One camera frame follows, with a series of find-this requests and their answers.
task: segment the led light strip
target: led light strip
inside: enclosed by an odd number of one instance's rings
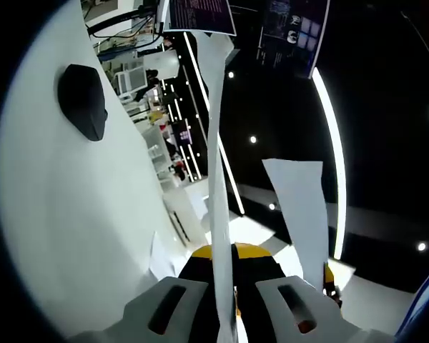
[[[194,53],[192,52],[191,44],[189,43],[189,39],[187,38],[187,33],[184,32],[183,34],[184,34],[184,40],[186,41],[187,49],[189,50],[189,55],[191,56],[192,65],[194,66],[194,69],[195,69],[195,75],[197,76],[197,80],[199,82],[200,89],[202,90],[203,100],[205,101],[205,105],[207,106],[207,109],[209,111],[209,102],[208,102],[207,91],[205,91],[205,87],[204,87],[203,82],[202,82],[202,76],[200,75],[199,67],[195,61],[195,57],[194,57]]]
[[[174,100],[174,105],[177,107],[179,120],[182,120],[181,112],[179,111],[178,101],[176,99]]]
[[[186,154],[184,153],[183,147],[180,145],[179,149],[181,150],[181,153],[183,154],[183,159],[184,159],[184,162],[186,164],[187,173],[189,174],[189,178],[191,179],[191,182],[194,182],[194,179],[192,178],[191,169],[189,168],[189,163],[187,163]]]
[[[237,200],[238,208],[241,214],[245,214],[245,209],[243,208],[242,200],[240,199],[240,194],[238,193],[237,185],[234,181],[234,175],[230,169],[229,161],[227,160],[226,151],[224,150],[224,145],[222,145],[220,134],[217,134],[217,144],[220,146],[221,157],[224,160],[224,165],[226,166],[226,172],[230,179],[230,184],[234,190],[235,199]]]
[[[202,175],[200,175],[199,166],[197,166],[197,161],[194,157],[194,153],[192,152],[191,144],[188,144],[187,147],[189,148],[189,153],[191,154],[192,161],[194,162],[194,165],[195,165],[195,171],[197,172],[197,176],[199,177],[199,180],[200,180],[202,179]]]
[[[170,107],[170,105],[169,105],[169,112],[170,112],[170,119],[172,121],[174,121],[174,119],[173,119],[173,113],[172,113],[172,108]]]
[[[199,82],[200,90],[202,91],[202,96],[205,101],[205,106],[207,107],[207,110],[209,112],[209,102],[208,102],[208,96],[207,91],[205,90],[205,87],[202,82],[202,76],[200,75],[199,67],[195,61],[194,53],[192,52],[191,44],[189,43],[189,39],[187,38],[187,33],[184,32],[184,40],[186,41],[187,50],[189,50],[189,55],[191,56],[192,65],[194,66],[195,75],[197,76],[197,80]],[[224,147],[222,145],[220,134],[217,134],[217,144],[221,151],[221,157],[224,160],[224,165],[226,166],[227,175],[230,180],[230,184],[232,185],[232,189],[234,190],[235,199],[237,200],[238,209],[241,214],[245,214],[245,209],[243,208],[242,200],[240,199],[240,194],[238,193],[237,184],[235,183],[234,176],[232,174],[232,170],[230,169],[229,161],[227,160],[226,151],[224,150]]]
[[[322,81],[319,70],[315,67],[313,70],[313,82],[320,96],[321,104],[329,126],[330,139],[334,149],[335,170],[337,172],[337,197],[338,197],[338,216],[337,216],[337,236],[335,238],[334,258],[340,259],[343,251],[343,239],[345,238],[346,224],[346,175],[345,160],[343,159],[342,140],[338,131],[337,120],[335,119],[334,109],[330,103],[329,94]]]

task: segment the white chair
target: white chair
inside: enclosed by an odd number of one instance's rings
[[[130,98],[132,93],[148,86],[146,71],[143,66],[117,72],[114,77],[117,78],[120,99]]]

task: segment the white wall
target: white wall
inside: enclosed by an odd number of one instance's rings
[[[342,291],[342,315],[362,329],[395,334],[413,294],[353,276]]]
[[[109,113],[102,141],[84,138],[59,109],[56,81],[69,64],[100,73]],[[0,122],[5,240],[30,295],[63,334],[105,328],[153,284],[154,230],[170,254],[184,253],[161,193],[71,0],[22,61]]]

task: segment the poster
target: poster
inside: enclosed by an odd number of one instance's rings
[[[269,0],[260,37],[261,65],[310,78],[330,0]]]

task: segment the black slot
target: black slot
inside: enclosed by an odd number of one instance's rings
[[[165,298],[157,307],[156,312],[149,321],[148,328],[157,333],[164,334],[169,324],[170,318],[172,318],[174,309],[183,296],[186,289],[181,286],[173,286],[172,289],[167,293]]]
[[[315,318],[291,286],[280,286],[278,287],[278,291],[280,291],[283,299],[294,315],[300,332],[307,334],[316,328]]]

